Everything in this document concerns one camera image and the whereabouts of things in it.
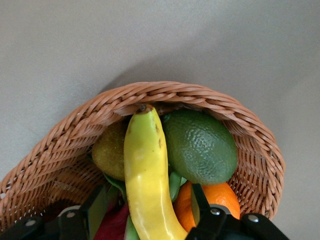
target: banana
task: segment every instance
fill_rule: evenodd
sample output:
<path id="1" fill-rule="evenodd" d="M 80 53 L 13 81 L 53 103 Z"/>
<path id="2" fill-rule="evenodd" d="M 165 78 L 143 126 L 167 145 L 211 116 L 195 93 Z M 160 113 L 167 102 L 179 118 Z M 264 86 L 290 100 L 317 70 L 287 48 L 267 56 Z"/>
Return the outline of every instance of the banana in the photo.
<path id="1" fill-rule="evenodd" d="M 124 138 L 124 178 L 130 216 L 141 240 L 184 240 L 174 212 L 165 134 L 156 109 L 136 112 Z"/>

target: lime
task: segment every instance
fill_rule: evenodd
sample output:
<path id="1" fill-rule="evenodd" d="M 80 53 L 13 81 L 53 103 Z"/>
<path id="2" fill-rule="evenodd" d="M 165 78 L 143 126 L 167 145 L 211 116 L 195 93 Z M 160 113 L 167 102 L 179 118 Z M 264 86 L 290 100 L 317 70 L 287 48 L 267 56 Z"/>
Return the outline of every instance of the lime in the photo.
<path id="1" fill-rule="evenodd" d="M 109 125 L 92 147 L 92 159 L 97 167 L 108 176 L 124 181 L 124 140 L 127 122 Z"/>
<path id="2" fill-rule="evenodd" d="M 228 129 L 201 111 L 181 109 L 162 117 L 169 164 L 201 185 L 228 181 L 237 163 L 237 147 Z"/>

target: orange fruit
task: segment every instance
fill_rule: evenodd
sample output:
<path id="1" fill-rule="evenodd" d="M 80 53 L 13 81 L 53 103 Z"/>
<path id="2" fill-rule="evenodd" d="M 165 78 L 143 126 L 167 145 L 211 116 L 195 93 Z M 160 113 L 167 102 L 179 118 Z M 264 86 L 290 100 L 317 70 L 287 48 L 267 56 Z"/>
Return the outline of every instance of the orange fruit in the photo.
<path id="1" fill-rule="evenodd" d="M 190 181 L 182 185 L 178 197 L 173 203 L 175 215 L 187 232 L 196 226 L 191 208 L 191 185 Z M 228 183 L 203 185 L 202 189 L 209 204 L 226 206 L 234 218 L 240 219 L 240 204 Z"/>

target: gray surface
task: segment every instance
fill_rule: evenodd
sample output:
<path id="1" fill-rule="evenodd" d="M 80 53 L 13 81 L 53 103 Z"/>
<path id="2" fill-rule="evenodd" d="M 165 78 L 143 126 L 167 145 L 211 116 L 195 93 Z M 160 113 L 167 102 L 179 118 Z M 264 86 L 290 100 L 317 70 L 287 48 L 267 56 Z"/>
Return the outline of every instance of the gray surface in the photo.
<path id="1" fill-rule="evenodd" d="M 172 2 L 0 1 L 1 179 L 103 90 L 197 83 L 271 129 L 286 161 L 273 221 L 292 240 L 318 239 L 320 2 Z"/>

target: woven texture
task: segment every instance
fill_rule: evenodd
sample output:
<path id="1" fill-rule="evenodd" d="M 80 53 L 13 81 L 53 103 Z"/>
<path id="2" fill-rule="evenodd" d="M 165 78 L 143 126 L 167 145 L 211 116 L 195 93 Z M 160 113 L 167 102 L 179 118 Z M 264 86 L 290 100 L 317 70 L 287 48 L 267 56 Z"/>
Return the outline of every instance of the woven texture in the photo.
<path id="1" fill-rule="evenodd" d="M 160 115 L 175 109 L 204 111 L 222 121 L 237 145 L 238 166 L 229 184 L 241 214 L 272 218 L 284 184 L 285 163 L 274 135 L 234 98 L 207 87 L 181 82 L 136 82 L 105 91 L 75 109 L 0 183 L 0 227 L 41 215 L 59 200 L 82 204 L 91 190 L 105 183 L 86 155 L 105 128 L 131 116 L 138 103 L 153 104 Z"/>

